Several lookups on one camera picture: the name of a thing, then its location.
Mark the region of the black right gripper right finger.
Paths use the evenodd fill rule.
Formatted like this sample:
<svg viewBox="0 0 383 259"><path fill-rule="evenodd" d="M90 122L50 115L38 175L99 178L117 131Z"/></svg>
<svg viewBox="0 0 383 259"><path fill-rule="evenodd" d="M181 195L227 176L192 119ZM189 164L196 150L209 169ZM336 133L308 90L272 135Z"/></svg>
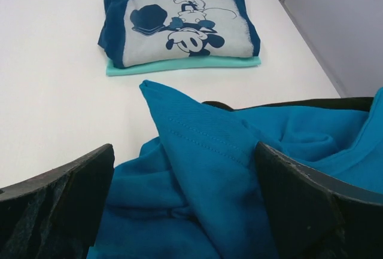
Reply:
<svg viewBox="0 0 383 259"><path fill-rule="evenodd" d="M257 176L280 258L382 258L382 194L259 143Z"/></svg>

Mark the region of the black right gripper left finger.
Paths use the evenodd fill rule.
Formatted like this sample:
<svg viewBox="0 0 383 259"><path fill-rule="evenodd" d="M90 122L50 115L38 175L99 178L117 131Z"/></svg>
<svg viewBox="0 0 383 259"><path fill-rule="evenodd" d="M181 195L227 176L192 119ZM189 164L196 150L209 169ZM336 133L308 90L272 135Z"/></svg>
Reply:
<svg viewBox="0 0 383 259"><path fill-rule="evenodd" d="M1 258L86 258L113 173L113 146L105 144L1 188Z"/></svg>

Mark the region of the teal blue t-shirt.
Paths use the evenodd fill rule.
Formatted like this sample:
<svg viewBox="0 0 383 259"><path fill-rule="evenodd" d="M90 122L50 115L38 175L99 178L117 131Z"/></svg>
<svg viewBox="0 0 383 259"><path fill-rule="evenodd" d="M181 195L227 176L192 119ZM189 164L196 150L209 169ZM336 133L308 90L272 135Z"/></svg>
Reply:
<svg viewBox="0 0 383 259"><path fill-rule="evenodd" d="M159 135L116 167L89 258L277 258L256 175L259 142L382 191L382 92L368 111L226 111L152 81L140 89Z"/></svg>

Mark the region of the black t-shirt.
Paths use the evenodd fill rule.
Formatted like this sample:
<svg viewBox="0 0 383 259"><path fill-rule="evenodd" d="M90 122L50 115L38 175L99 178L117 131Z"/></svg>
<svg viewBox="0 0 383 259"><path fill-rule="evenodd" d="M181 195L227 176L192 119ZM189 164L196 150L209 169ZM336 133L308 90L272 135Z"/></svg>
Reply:
<svg viewBox="0 0 383 259"><path fill-rule="evenodd" d="M372 108L374 97L342 97L342 98L325 98L325 99L306 99L294 100L289 102L267 103L264 105L249 106L246 108L234 109L225 103L219 101L208 100L201 103L205 110L238 112L257 108L280 108L280 107L310 107L331 110L355 110L369 112Z"/></svg>

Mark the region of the mint green folded shirt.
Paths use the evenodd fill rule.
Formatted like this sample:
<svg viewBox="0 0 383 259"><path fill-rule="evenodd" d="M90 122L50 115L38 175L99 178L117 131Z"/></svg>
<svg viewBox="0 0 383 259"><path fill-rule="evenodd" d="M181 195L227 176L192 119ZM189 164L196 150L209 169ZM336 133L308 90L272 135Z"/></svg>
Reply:
<svg viewBox="0 0 383 259"><path fill-rule="evenodd" d="M133 65L127 68L116 68L113 62L109 60L106 68L106 76L118 77L192 68L248 68L259 66L260 64L261 60L259 57L237 58L222 56L196 56L160 60L156 62Z"/></svg>

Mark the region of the navy cartoon print folded shirt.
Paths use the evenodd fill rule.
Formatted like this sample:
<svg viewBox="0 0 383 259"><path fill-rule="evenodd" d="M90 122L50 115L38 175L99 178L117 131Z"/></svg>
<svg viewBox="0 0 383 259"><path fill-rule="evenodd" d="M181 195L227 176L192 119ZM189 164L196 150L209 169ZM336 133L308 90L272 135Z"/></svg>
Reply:
<svg viewBox="0 0 383 259"><path fill-rule="evenodd" d="M247 66L261 40L245 0L104 0L98 44L118 69L166 60Z"/></svg>

